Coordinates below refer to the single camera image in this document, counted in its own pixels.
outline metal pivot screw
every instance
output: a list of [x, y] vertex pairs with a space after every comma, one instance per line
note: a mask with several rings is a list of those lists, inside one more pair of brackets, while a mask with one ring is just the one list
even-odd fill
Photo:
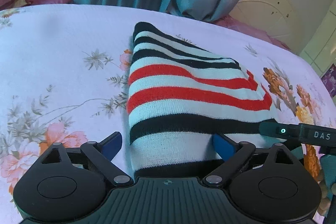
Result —
[[131, 179], [129, 178], [129, 176], [125, 176], [125, 175], [119, 175], [114, 177], [114, 182], [118, 183], [118, 184], [124, 184], [129, 182]]
[[222, 178], [217, 175], [207, 176], [205, 179], [210, 184], [218, 184], [222, 181]]

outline bed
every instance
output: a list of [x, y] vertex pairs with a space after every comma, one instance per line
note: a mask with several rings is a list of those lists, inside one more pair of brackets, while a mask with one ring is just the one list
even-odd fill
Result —
[[[293, 53], [245, 34], [123, 7], [58, 4], [5, 10], [0, 13], [2, 223], [21, 220], [13, 188], [51, 143], [74, 147], [114, 131], [125, 138], [132, 33], [140, 21], [247, 67], [270, 92], [278, 122], [336, 128], [336, 106], [313, 69]], [[125, 149], [113, 163], [130, 174]], [[312, 175], [317, 175], [318, 148], [304, 146], [304, 152], [316, 161]], [[316, 214], [315, 219], [321, 223], [323, 218]]]

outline ridged grip surface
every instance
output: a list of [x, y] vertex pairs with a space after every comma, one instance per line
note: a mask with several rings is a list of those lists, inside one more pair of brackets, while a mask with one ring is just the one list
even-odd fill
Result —
[[69, 223], [261, 224], [236, 210], [222, 190], [204, 187], [196, 178], [140, 178], [131, 187], [113, 190], [92, 214]]

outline white stripe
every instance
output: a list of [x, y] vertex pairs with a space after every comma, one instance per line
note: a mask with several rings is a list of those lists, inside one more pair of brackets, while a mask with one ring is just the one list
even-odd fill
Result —
[[200, 90], [208, 90], [213, 92], [224, 93], [238, 99], [250, 99], [250, 100], [260, 100], [264, 97], [265, 91], [258, 85], [257, 90], [249, 89], [229, 89], [214, 85], [203, 84], [195, 81], [194, 79], [175, 76], [175, 75], [154, 75], [149, 77], [140, 78], [129, 87], [128, 96], [131, 97], [133, 94], [140, 90], [150, 89], [161, 86], [176, 86], [181, 88], [193, 88]]
[[138, 107], [129, 114], [130, 128], [136, 123], [162, 115], [169, 114], [198, 114], [214, 119], [234, 119], [242, 122], [261, 122], [275, 118], [277, 112], [274, 104], [270, 110], [244, 110], [234, 106], [211, 104], [191, 100], [166, 99], [148, 102]]
[[221, 60], [201, 60], [198, 58], [194, 58], [194, 57], [188, 57], [188, 56], [184, 56], [184, 55], [179, 55], [179, 54], [175, 54], [173, 52], [171, 52], [170, 50], [167, 50], [164, 47], [152, 44], [152, 43], [140, 43], [138, 45], [136, 45], [134, 47], [134, 53], [140, 50], [155, 50], [161, 53], [164, 53], [172, 58], [175, 59], [183, 59], [183, 60], [196, 60], [196, 61], [201, 61], [201, 62], [207, 62], [207, 63], [234, 63], [234, 61], [232, 61], [231, 59], [221, 59]]
[[170, 39], [161, 37], [161, 36], [159, 36], [155, 33], [148, 32], [148, 31], [143, 31], [143, 32], [138, 33], [135, 37], [135, 40], [137, 40], [139, 37], [151, 37], [151, 38], [153, 38], [153, 39], [155, 39], [155, 40], [157, 40], [161, 43], [167, 44], [167, 45], [169, 45], [169, 46], [171, 46], [171, 47], [173, 47], [177, 50], [187, 52], [187, 53], [197, 55], [197, 56], [210, 57], [210, 58], [222, 58], [223, 57], [221, 55], [217, 55], [217, 54], [214, 54], [212, 52], [207, 52], [205, 50], [201, 50], [201, 49], [198, 49], [198, 48], [193, 48], [193, 47], [188, 47], [188, 46], [182, 45], [181, 43], [172, 41]]
[[210, 134], [164, 132], [136, 139], [130, 146], [134, 171], [154, 166], [218, 160]]
[[206, 68], [206, 69], [199, 69], [199, 68], [192, 68], [187, 65], [180, 64], [178, 62], [168, 60], [161, 57], [144, 57], [137, 61], [135, 61], [130, 67], [130, 75], [135, 72], [137, 69], [148, 65], [173, 65], [178, 66], [181, 68], [186, 69], [189, 71], [193, 76], [197, 78], [204, 78], [204, 79], [235, 79], [235, 78], [248, 78], [248, 75], [244, 74], [243, 71], [239, 69], [231, 69], [231, 68], [223, 68], [223, 69], [216, 69], [216, 68]]

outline purple poster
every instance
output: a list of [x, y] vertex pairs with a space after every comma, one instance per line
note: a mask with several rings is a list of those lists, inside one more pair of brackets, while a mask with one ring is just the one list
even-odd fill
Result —
[[321, 78], [323, 84], [327, 88], [331, 98], [336, 95], [336, 66], [332, 64], [331, 67]]

